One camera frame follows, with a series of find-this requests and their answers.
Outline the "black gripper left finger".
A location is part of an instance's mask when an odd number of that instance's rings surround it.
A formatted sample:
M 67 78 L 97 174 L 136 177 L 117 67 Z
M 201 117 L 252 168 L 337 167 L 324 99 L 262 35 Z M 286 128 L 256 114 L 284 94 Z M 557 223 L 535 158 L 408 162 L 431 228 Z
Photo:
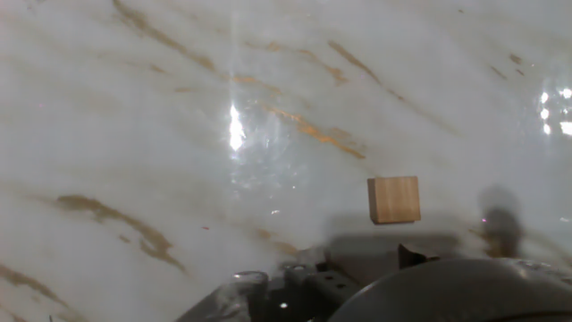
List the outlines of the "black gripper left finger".
M 281 300 L 284 321 L 322 322 L 361 287 L 335 270 L 295 265 L 284 271 L 285 298 Z

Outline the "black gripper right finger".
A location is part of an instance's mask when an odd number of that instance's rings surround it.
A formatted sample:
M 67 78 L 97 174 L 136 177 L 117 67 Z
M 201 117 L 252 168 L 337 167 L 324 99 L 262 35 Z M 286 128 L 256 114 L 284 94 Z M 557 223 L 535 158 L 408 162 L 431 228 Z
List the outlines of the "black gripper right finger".
M 398 246 L 399 269 L 418 266 L 427 262 L 439 260 L 441 257 L 429 250 L 418 250 L 414 247 L 400 244 Z

